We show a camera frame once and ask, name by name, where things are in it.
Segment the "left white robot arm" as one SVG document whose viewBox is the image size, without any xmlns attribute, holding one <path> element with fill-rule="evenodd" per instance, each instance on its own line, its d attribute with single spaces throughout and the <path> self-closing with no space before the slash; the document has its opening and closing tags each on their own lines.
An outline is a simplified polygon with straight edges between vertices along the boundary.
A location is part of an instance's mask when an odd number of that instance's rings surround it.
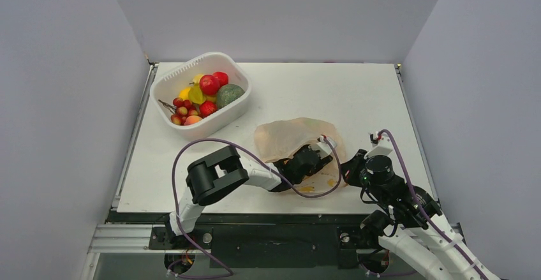
<svg viewBox="0 0 541 280">
<path fill-rule="evenodd" d="M 166 241 L 173 247 L 188 244 L 190 233 L 206 206 L 224 199 L 241 185 L 274 193 L 287 191 L 303 178 L 318 173 L 336 156 L 336 143 L 324 137 L 271 166 L 241 156 L 238 149 L 238 146 L 227 145 L 188 166 L 186 189 L 175 200 L 175 211 L 169 215 L 165 233 Z"/>
</svg>

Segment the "yellow fake pear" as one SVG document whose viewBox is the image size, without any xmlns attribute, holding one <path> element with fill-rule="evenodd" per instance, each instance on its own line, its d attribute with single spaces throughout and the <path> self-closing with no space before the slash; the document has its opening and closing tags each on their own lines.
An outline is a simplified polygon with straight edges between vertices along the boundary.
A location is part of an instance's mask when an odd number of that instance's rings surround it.
<svg viewBox="0 0 541 280">
<path fill-rule="evenodd" d="M 197 74 L 193 77 L 192 81 L 190 82 L 191 85 L 199 85 L 200 79 L 204 76 L 203 73 Z"/>
</svg>

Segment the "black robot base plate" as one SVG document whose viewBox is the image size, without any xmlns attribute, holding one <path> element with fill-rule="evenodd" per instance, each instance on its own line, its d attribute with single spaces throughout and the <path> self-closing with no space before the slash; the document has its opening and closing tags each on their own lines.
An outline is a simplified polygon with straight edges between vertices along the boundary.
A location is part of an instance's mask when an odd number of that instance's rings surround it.
<svg viewBox="0 0 541 280">
<path fill-rule="evenodd" d="M 189 236 L 202 248 L 234 268 L 353 269 L 377 249 L 370 233 L 363 233 L 364 214 L 203 214 Z M 174 237 L 167 213 L 110 211 L 111 225 L 148 225 L 145 249 L 164 251 L 164 265 L 187 274 L 195 265 L 220 265 L 186 238 Z"/>
</svg>

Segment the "small red fake fruit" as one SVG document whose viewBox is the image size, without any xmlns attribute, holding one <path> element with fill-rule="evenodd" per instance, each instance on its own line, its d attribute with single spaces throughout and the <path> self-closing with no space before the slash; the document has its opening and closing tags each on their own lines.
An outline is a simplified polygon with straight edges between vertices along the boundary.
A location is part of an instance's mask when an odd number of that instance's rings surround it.
<svg viewBox="0 0 541 280">
<path fill-rule="evenodd" d="M 220 82 L 214 75 L 206 74 L 199 81 L 199 87 L 203 94 L 213 96 L 220 88 Z"/>
</svg>

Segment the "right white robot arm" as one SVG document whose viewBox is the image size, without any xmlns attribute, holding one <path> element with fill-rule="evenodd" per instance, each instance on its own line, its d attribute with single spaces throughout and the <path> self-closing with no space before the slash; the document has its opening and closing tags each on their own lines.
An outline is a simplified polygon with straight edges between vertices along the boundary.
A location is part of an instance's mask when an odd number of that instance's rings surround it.
<svg viewBox="0 0 541 280">
<path fill-rule="evenodd" d="M 469 250 L 439 203 L 407 177 L 398 176 L 385 155 L 359 150 L 341 164 L 347 184 L 378 206 L 360 223 L 363 243 L 394 253 L 425 279 L 497 279 Z"/>
</svg>

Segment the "pink orange fake peach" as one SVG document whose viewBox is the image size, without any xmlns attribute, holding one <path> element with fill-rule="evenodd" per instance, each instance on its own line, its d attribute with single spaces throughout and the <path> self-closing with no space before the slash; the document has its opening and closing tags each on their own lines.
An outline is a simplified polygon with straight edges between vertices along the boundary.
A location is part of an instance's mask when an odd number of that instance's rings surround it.
<svg viewBox="0 0 541 280">
<path fill-rule="evenodd" d="M 202 120 L 202 118 L 198 115 L 190 115 L 190 116 L 187 116 L 184 118 L 184 122 L 183 122 L 183 125 L 184 126 L 190 126 L 190 125 L 193 125 L 193 124 L 196 124 L 198 122 L 200 122 Z"/>
</svg>

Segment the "translucent orange plastic bag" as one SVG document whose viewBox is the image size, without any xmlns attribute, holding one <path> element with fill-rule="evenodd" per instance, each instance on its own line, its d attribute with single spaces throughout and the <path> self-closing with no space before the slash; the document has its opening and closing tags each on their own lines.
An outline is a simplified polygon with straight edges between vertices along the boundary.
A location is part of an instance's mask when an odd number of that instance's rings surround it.
<svg viewBox="0 0 541 280">
<path fill-rule="evenodd" d="M 342 182 L 339 182 L 338 167 L 346 160 L 346 149 L 335 125 L 307 117 L 274 121 L 259 125 L 255 129 L 254 143 L 258 157 L 274 166 L 273 162 L 292 158 L 304 145 L 312 148 L 320 135 L 332 138 L 337 144 L 333 160 L 318 173 L 306 177 L 300 184 L 294 186 L 301 193 L 320 195 L 342 185 Z"/>
</svg>

